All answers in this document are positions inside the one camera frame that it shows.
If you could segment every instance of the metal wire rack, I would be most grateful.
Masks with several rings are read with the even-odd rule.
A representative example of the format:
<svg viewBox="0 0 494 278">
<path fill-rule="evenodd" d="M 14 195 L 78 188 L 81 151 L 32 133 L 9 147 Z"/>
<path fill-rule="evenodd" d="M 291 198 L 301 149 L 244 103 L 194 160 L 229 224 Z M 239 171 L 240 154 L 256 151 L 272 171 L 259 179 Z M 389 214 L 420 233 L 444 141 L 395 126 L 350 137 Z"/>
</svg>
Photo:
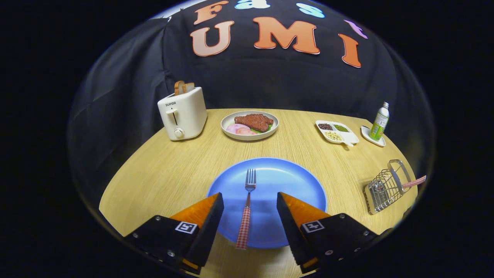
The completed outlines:
<svg viewBox="0 0 494 278">
<path fill-rule="evenodd" d="M 364 187 L 367 206 L 371 214 L 376 214 L 396 202 L 410 187 L 403 187 L 403 183 L 398 177 L 399 171 L 402 170 L 411 182 L 410 175 L 399 159 L 393 159 L 388 162 L 388 169 L 382 170 L 377 176 Z"/>
</svg>

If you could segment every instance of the beans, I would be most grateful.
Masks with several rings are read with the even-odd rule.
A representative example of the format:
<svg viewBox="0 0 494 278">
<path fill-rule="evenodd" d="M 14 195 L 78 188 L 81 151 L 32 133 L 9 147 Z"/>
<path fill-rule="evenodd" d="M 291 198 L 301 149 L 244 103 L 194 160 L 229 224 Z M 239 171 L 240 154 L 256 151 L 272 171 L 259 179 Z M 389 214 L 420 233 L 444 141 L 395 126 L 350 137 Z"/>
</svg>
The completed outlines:
<svg viewBox="0 0 494 278">
<path fill-rule="evenodd" d="M 343 139 L 336 132 L 325 132 L 326 137 L 335 141 L 343 141 Z"/>
<path fill-rule="evenodd" d="M 329 124 L 318 124 L 319 128 L 324 130 L 333 130 L 333 128 Z"/>
<path fill-rule="evenodd" d="M 343 131 L 343 132 L 348 132 L 348 129 L 342 127 L 342 126 L 339 126 L 339 125 L 334 125 L 334 127 L 339 130 L 339 131 Z"/>
</svg>

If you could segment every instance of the blue plate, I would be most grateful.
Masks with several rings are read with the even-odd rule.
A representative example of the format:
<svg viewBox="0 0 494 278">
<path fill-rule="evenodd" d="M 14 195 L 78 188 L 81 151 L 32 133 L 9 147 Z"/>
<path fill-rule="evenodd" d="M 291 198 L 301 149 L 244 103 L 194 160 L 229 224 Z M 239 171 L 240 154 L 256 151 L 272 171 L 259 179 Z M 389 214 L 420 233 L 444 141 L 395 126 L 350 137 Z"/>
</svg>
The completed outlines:
<svg viewBox="0 0 494 278">
<path fill-rule="evenodd" d="M 278 192 L 298 198 L 320 210 L 327 210 L 321 183 L 301 166 L 278 158 L 254 158 L 237 163 L 221 173 L 207 196 L 221 192 L 225 209 L 218 232 L 231 242 L 237 236 L 247 199 L 247 169 L 256 170 L 257 186 L 250 194 L 250 230 L 248 247 L 272 249 L 288 246 L 280 215 L 276 209 Z"/>
</svg>

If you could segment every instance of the black fabric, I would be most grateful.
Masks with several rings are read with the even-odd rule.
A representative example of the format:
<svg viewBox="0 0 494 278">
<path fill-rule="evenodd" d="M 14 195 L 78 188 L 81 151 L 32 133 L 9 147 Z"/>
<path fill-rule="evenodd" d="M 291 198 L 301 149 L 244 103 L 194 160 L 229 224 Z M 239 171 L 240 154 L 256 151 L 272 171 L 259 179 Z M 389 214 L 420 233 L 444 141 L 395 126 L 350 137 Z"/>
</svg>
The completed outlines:
<svg viewBox="0 0 494 278">
<path fill-rule="evenodd" d="M 374 121 L 384 101 L 390 104 L 386 135 L 402 151 L 415 175 L 432 166 L 434 126 L 424 92 L 411 70 L 372 31 L 368 40 L 325 6 L 325 18 L 304 14 L 297 1 L 271 0 L 267 9 L 222 6 L 217 16 L 194 25 L 195 10 L 208 0 L 167 18 L 137 26 L 95 63 L 76 94 L 68 123 L 68 151 L 75 182 L 88 205 L 99 200 L 111 177 L 131 154 L 163 127 L 157 108 L 178 80 L 203 87 L 206 107 L 278 108 L 316 111 Z M 257 49 L 259 26 L 252 19 L 270 16 L 286 28 L 301 20 L 317 26 L 319 55 L 283 49 Z M 218 42 L 214 25 L 234 20 L 230 45 L 223 52 L 194 54 L 190 33 L 204 27 L 209 46 Z M 345 64 L 338 34 L 355 39 L 361 68 Z"/>
</svg>

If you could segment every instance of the orange letter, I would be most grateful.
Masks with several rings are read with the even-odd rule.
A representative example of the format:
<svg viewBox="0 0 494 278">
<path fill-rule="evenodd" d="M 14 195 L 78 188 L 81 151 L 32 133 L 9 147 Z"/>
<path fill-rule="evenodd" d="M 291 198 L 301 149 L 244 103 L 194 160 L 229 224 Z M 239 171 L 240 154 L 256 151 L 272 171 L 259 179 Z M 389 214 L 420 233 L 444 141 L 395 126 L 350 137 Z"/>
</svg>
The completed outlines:
<svg viewBox="0 0 494 278">
<path fill-rule="evenodd" d="M 221 1 L 218 3 L 214 3 L 209 6 L 205 6 L 204 8 L 200 8 L 196 10 L 195 12 L 197 13 L 197 20 L 194 22 L 194 25 L 199 24 L 201 22 L 205 22 L 208 19 L 212 19 L 213 17 L 216 16 L 216 14 L 212 14 L 212 12 L 219 12 L 221 11 L 221 5 L 227 4 L 228 1 Z"/>
<path fill-rule="evenodd" d="M 204 27 L 190 33 L 194 53 L 197 56 L 211 56 L 225 50 L 230 44 L 230 26 L 233 23 L 233 21 L 225 21 L 214 26 L 219 31 L 219 42 L 215 46 L 206 45 L 206 32 L 209 31 L 209 27 Z"/>
<path fill-rule="evenodd" d="M 359 62 L 359 57 L 357 55 L 357 46 L 359 43 L 344 34 L 338 34 L 338 36 L 343 39 L 343 44 L 345 45 L 345 55 L 341 58 L 343 62 L 356 68 L 360 68 L 362 64 Z"/>
<path fill-rule="evenodd" d="M 271 35 L 280 43 L 281 47 L 287 49 L 295 37 L 297 43 L 293 49 L 300 52 L 319 54 L 319 48 L 316 47 L 314 38 L 314 29 L 316 25 L 304 21 L 295 21 L 290 28 L 286 29 L 276 18 L 273 17 L 256 17 L 254 22 L 259 24 L 259 41 L 254 43 L 256 48 L 272 49 L 276 43 L 271 40 Z"/>
</svg>

